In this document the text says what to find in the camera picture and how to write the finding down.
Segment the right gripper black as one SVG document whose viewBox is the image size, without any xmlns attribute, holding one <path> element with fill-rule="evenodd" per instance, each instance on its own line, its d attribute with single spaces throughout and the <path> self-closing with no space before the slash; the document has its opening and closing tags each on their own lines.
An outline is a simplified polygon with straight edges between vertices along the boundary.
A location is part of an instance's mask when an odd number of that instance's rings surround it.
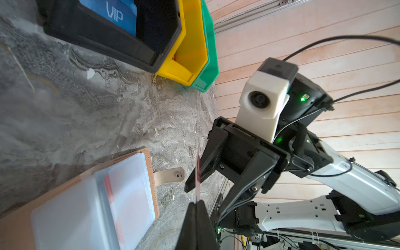
<svg viewBox="0 0 400 250">
<path fill-rule="evenodd" d="M 261 192 L 267 193 L 285 171 L 299 178 L 320 170 L 333 162 L 320 139 L 301 123 L 286 128 L 274 143 L 243 129 L 226 118 L 214 121 L 206 148 L 201 157 L 201 183 L 216 170 L 235 185 L 215 215 L 220 222 L 234 209 L 240 197 L 261 182 Z M 195 188 L 195 169 L 186 180 L 184 191 Z"/>
</svg>

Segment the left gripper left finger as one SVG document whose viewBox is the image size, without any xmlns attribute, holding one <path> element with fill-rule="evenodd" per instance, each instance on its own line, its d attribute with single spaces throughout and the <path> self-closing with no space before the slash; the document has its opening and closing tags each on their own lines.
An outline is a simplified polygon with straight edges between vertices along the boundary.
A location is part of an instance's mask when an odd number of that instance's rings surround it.
<svg viewBox="0 0 400 250">
<path fill-rule="evenodd" d="M 186 211 L 176 250 L 197 250 L 196 204 L 190 203 Z"/>
</svg>

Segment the red credit card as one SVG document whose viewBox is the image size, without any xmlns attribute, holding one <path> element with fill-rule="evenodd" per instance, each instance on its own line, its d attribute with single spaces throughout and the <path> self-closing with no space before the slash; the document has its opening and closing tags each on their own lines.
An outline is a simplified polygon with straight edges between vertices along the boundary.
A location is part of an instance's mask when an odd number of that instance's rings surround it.
<svg viewBox="0 0 400 250">
<path fill-rule="evenodd" d="M 198 148 L 197 159 L 196 159 L 196 169 L 195 169 L 195 193 L 196 193 L 196 203 L 201 200 L 201 156 L 200 148 Z"/>
</svg>

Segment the tan leather card holder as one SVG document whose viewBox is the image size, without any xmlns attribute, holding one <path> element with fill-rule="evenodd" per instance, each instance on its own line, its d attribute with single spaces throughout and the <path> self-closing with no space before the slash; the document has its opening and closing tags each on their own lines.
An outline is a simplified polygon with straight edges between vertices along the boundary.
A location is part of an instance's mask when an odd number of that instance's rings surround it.
<svg viewBox="0 0 400 250">
<path fill-rule="evenodd" d="M 1 219 L 1 249 L 134 250 L 160 216 L 157 187 L 184 179 L 154 172 L 148 148 L 98 164 Z"/>
</svg>

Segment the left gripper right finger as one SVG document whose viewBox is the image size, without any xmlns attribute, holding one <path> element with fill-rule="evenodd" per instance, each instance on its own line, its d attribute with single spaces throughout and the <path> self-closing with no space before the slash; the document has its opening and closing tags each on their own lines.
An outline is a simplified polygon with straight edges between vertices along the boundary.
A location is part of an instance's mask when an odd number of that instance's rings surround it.
<svg viewBox="0 0 400 250">
<path fill-rule="evenodd" d="M 205 203 L 198 201 L 198 249 L 218 250 L 219 244 L 215 237 L 214 228 L 205 207 Z"/>
</svg>

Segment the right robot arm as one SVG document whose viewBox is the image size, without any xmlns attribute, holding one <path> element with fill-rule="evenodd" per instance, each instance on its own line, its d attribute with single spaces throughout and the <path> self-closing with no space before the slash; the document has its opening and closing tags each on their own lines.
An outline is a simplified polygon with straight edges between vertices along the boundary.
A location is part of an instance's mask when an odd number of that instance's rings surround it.
<svg viewBox="0 0 400 250">
<path fill-rule="evenodd" d="M 385 173 L 373 173 L 336 152 L 307 130 L 332 99 L 296 71 L 257 70 L 245 84 L 235 122 L 214 121 L 184 190 L 218 171 L 233 182 L 212 216 L 216 226 L 243 235 L 283 228 L 321 229 L 365 241 L 400 233 L 400 192 Z M 327 195 L 289 203 L 253 202 L 283 172 L 316 180 Z"/>
</svg>

